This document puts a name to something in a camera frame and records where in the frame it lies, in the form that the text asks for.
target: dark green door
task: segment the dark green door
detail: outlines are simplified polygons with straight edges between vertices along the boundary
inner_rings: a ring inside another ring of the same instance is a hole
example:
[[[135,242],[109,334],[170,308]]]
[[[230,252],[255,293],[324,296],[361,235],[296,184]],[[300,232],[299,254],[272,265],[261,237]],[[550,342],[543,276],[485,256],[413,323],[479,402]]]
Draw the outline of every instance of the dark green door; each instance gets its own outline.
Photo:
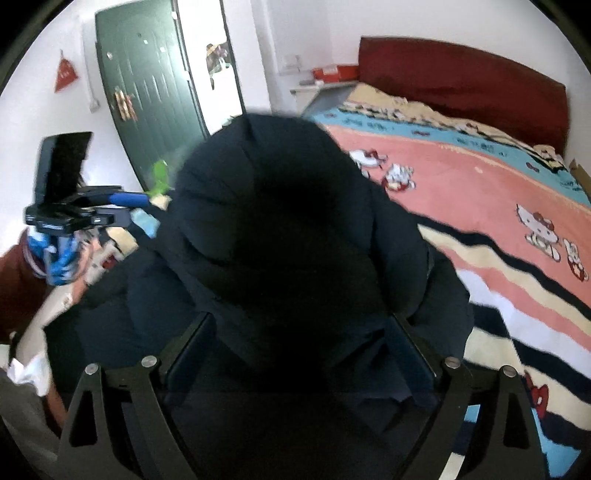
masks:
[[[97,12],[96,38],[115,126],[140,183],[152,188],[154,162],[166,161],[174,177],[208,136],[171,2],[143,0]]]

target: red headboard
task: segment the red headboard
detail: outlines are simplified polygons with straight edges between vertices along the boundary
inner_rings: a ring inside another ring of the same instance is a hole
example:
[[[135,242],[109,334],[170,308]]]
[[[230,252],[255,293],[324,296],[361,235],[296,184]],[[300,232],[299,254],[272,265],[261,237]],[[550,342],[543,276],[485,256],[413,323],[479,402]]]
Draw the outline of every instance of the red headboard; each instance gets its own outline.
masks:
[[[515,61],[435,40],[364,37],[359,80],[443,115],[476,120],[529,145],[564,152],[566,88]]]

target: light switch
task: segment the light switch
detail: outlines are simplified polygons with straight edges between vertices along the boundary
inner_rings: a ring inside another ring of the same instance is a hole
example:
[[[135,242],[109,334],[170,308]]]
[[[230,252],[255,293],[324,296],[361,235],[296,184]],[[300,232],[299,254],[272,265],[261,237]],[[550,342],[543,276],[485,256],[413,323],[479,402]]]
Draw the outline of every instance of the light switch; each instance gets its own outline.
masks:
[[[279,73],[290,74],[298,73],[301,69],[301,60],[299,55],[286,54],[281,59]]]

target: white tissue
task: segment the white tissue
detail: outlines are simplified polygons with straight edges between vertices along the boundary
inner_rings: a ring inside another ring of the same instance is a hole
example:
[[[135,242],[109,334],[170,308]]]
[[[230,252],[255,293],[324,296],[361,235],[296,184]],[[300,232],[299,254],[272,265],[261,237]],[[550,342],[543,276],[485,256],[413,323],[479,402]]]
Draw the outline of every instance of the white tissue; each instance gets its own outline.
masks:
[[[51,369],[45,352],[36,354],[26,367],[13,358],[6,374],[16,385],[32,384],[39,397],[45,397],[49,392]]]

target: blue handle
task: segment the blue handle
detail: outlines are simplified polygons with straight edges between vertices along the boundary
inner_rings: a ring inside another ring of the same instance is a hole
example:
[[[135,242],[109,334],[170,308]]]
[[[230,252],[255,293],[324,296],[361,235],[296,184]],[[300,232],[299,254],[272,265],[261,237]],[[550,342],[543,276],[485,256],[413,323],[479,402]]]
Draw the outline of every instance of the blue handle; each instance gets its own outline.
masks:
[[[145,193],[119,192],[109,197],[112,205],[127,208],[143,208],[150,204],[150,197]]]

